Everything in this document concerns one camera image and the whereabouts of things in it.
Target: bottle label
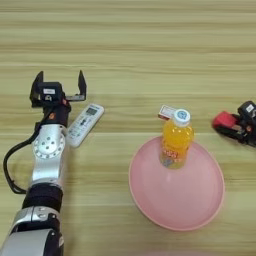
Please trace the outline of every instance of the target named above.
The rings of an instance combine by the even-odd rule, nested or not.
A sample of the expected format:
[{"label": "bottle label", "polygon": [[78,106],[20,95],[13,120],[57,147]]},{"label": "bottle label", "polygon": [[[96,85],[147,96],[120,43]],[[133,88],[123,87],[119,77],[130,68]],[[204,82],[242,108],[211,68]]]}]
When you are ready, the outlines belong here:
[{"label": "bottle label", "polygon": [[186,159],[185,154],[179,154],[178,152],[170,149],[163,148],[161,162],[167,168],[176,168],[182,165]]}]

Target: orange liquid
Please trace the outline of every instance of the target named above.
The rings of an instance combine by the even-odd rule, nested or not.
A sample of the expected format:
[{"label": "orange liquid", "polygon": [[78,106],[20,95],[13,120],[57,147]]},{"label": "orange liquid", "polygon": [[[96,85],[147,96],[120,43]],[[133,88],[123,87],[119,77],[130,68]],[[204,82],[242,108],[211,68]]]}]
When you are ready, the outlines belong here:
[{"label": "orange liquid", "polygon": [[162,154],[160,160],[170,169],[181,168],[186,161],[187,151],[194,139],[194,130],[188,125],[179,127],[168,120],[163,129]]}]

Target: wood grain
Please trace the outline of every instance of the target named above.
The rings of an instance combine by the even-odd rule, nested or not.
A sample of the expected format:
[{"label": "wood grain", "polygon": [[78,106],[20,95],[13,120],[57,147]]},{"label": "wood grain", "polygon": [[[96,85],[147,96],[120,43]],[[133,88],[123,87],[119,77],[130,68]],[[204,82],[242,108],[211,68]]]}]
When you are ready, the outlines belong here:
[{"label": "wood grain", "polygon": [[[0,161],[42,117],[28,99],[40,70],[67,94],[77,92],[78,72],[85,72],[88,100],[73,104],[70,122],[90,102],[106,109],[69,154],[65,255],[256,254],[255,149],[211,128],[218,112],[236,112],[255,100],[255,26],[256,2],[250,0],[0,1]],[[161,134],[156,115],[162,104],[190,110],[196,141],[216,157],[225,177],[223,209],[196,232],[156,226],[129,192],[129,163],[141,144]],[[9,166],[26,186],[31,148]],[[1,173],[0,243],[22,199]]]}]

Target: red object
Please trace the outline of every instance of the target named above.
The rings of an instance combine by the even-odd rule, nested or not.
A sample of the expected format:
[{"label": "red object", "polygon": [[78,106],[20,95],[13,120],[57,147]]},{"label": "red object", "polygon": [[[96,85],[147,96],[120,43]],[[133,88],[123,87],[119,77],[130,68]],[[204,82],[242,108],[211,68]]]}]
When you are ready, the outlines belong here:
[{"label": "red object", "polygon": [[232,128],[235,124],[236,118],[226,111],[223,111],[219,115],[217,115],[212,123],[213,127],[222,125],[228,128]]}]

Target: black cable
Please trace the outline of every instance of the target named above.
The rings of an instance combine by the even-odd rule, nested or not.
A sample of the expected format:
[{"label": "black cable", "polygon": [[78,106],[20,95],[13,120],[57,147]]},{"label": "black cable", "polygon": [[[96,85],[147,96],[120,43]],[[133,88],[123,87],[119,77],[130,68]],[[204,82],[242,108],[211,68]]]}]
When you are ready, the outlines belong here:
[{"label": "black cable", "polygon": [[4,175],[5,178],[7,180],[7,183],[9,185],[9,187],[11,188],[12,192],[15,194],[26,194],[26,190],[20,188],[18,185],[16,185],[14,183],[14,180],[11,179],[10,175],[9,175],[9,171],[8,171],[8,166],[7,166],[7,162],[9,157],[15,153],[16,151],[18,151],[19,149],[31,144],[35,138],[37,137],[37,135],[39,134],[39,131],[41,129],[41,126],[44,124],[44,122],[46,121],[46,119],[49,117],[49,115],[53,112],[52,108],[45,116],[44,118],[40,121],[39,125],[37,126],[37,128],[35,129],[34,133],[32,134],[32,136],[30,138],[28,138],[27,140],[13,146],[5,155],[4,157],[4,161],[3,161],[3,169],[4,169]]}]

